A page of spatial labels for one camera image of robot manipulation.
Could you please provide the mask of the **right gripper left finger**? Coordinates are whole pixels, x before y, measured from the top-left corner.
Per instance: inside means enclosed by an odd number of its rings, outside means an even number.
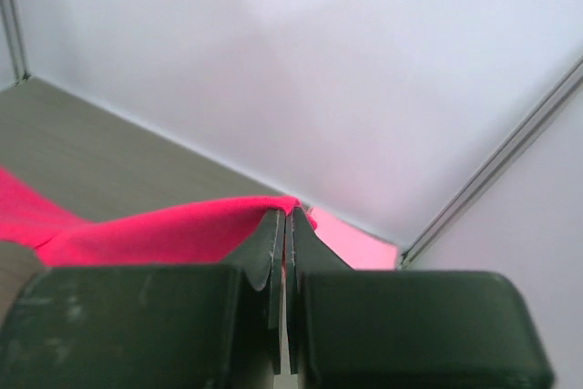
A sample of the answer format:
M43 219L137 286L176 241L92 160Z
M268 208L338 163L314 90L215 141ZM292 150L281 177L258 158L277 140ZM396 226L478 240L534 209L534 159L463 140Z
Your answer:
M270 388L285 216L211 264L53 268L1 327L4 388Z

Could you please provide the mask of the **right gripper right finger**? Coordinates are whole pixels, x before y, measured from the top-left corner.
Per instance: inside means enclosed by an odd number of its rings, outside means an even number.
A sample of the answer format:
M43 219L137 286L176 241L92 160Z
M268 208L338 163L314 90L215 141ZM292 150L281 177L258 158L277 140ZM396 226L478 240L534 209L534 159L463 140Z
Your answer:
M302 388L550 388L527 304L491 271L350 267L307 214L286 220L291 372Z

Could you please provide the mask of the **red t shirt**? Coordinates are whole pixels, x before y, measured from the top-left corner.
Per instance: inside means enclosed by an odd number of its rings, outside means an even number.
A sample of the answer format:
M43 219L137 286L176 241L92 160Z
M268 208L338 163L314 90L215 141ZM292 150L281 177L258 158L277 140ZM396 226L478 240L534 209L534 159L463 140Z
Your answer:
M266 212L290 215L291 196L206 200L90 222L1 172L1 238L32 250L46 266L189 264L221 261Z

